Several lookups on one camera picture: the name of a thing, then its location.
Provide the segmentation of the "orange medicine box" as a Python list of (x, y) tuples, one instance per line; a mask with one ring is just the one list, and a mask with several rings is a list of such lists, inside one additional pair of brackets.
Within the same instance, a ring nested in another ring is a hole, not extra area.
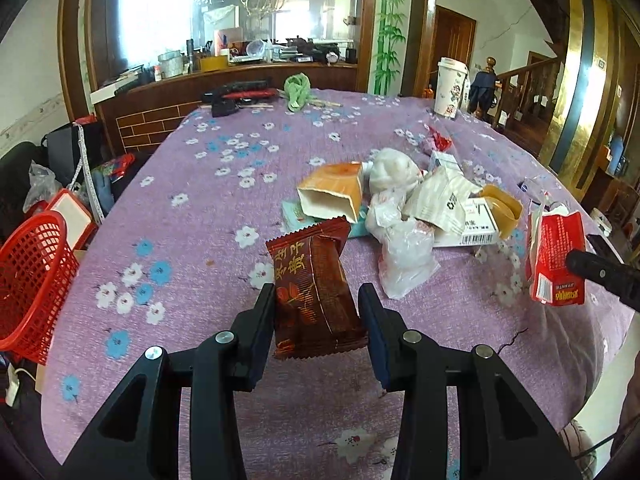
[(297, 193), (306, 216), (323, 220), (345, 217), (355, 224), (362, 203), (362, 165), (340, 162), (321, 166), (297, 185)]

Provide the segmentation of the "black and red tool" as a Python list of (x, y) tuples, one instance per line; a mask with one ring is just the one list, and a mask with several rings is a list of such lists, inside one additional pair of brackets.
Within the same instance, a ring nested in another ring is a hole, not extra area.
[(236, 113), (241, 106), (270, 101), (279, 95), (270, 79), (233, 81), (201, 95), (201, 103), (208, 105), (213, 117)]

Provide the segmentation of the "black shopping bag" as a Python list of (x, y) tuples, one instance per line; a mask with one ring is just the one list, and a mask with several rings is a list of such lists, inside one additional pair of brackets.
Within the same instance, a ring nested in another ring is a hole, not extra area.
[(79, 124), (70, 122), (46, 134), (41, 140), (41, 146), (47, 152), (48, 167), (63, 186), (72, 182), (80, 162), (79, 127), (84, 130), (90, 168), (104, 162), (104, 155), (107, 153), (103, 126), (94, 115), (81, 117)]

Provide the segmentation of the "clear plastic bag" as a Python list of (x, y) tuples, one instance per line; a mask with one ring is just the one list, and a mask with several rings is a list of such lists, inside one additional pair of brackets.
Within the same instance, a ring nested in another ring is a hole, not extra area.
[(29, 190), (26, 194), (23, 211), (27, 214), (38, 204), (47, 206), (55, 195), (62, 190), (62, 184), (56, 180), (54, 172), (34, 160), (28, 170)]

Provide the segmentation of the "red framed white board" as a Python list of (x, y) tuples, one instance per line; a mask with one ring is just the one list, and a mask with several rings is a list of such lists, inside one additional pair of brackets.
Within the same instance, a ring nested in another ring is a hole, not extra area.
[(84, 248), (98, 229), (91, 212), (66, 188), (56, 193), (46, 209), (58, 212), (65, 220), (66, 240), (73, 250)]

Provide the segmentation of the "red plastic mesh basket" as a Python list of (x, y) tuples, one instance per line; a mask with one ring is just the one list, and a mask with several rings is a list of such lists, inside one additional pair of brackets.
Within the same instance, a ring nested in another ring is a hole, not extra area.
[(1, 349), (47, 363), (58, 316), (79, 262), (66, 222), (43, 211), (23, 222), (1, 247)]

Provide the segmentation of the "white plastic bag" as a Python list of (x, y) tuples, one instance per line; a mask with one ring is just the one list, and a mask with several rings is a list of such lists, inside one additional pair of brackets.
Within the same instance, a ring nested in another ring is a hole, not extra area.
[(367, 230), (381, 244), (378, 279), (390, 299), (404, 298), (439, 269), (434, 229), (416, 218), (402, 218), (405, 201), (401, 188), (375, 193), (366, 218)]

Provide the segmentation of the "brown snack wrapper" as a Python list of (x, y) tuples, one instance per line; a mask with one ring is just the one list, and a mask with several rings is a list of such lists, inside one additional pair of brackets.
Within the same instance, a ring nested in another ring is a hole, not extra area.
[(349, 232), (349, 222), (338, 217), (266, 241), (277, 295), (277, 359), (318, 358), (367, 345), (341, 264)]

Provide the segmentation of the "green cloth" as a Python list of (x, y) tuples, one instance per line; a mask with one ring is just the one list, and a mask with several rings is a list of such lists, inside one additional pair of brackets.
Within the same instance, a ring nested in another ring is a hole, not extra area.
[(292, 113), (299, 112), (311, 97), (311, 85), (308, 76), (298, 73), (285, 79), (283, 85), (285, 99), (288, 101), (288, 110)]

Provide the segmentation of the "white medicine box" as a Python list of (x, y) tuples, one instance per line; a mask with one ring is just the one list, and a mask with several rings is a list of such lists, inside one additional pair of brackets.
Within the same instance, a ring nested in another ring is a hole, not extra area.
[(490, 206), (484, 197), (472, 197), (462, 203), (465, 212), (464, 228), (461, 234), (447, 233), (435, 229), (434, 246), (456, 248), (497, 244), (499, 230)]

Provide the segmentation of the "white paper packet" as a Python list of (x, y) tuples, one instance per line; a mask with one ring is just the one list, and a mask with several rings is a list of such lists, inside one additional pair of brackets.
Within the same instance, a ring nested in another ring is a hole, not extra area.
[(413, 189), (402, 214), (461, 235), (465, 226), (462, 203), (479, 192), (480, 186), (461, 171), (439, 166)]

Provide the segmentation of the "red snack box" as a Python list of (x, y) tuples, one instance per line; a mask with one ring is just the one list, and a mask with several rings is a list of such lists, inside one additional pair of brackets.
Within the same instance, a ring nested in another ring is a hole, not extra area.
[(530, 299), (557, 308), (583, 304), (585, 280), (566, 265), (572, 250), (586, 249), (580, 213), (568, 212), (564, 205), (552, 210), (533, 206), (527, 229), (525, 277)]

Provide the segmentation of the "yellow paper cup piece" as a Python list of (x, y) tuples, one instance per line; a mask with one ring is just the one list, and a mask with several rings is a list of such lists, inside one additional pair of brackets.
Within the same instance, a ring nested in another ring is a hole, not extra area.
[(493, 184), (485, 185), (480, 191), (480, 197), (488, 203), (492, 218), (498, 226), (499, 237), (507, 240), (518, 227), (523, 211), (522, 204)]

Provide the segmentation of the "purple floral tablecloth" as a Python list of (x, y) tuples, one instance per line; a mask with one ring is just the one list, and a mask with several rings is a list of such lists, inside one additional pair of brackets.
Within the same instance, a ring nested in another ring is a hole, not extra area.
[(56, 324), (64, 479), (577, 479), (559, 432), (631, 321), (560, 180), (468, 114), (194, 110)]

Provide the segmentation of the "red wrapper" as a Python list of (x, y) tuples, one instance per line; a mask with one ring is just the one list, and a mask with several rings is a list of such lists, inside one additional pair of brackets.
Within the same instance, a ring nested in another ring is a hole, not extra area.
[(452, 148), (452, 141), (448, 136), (444, 136), (431, 125), (426, 125), (425, 129), (426, 133), (422, 142), (422, 151), (425, 154), (431, 155), (433, 152), (446, 153)]

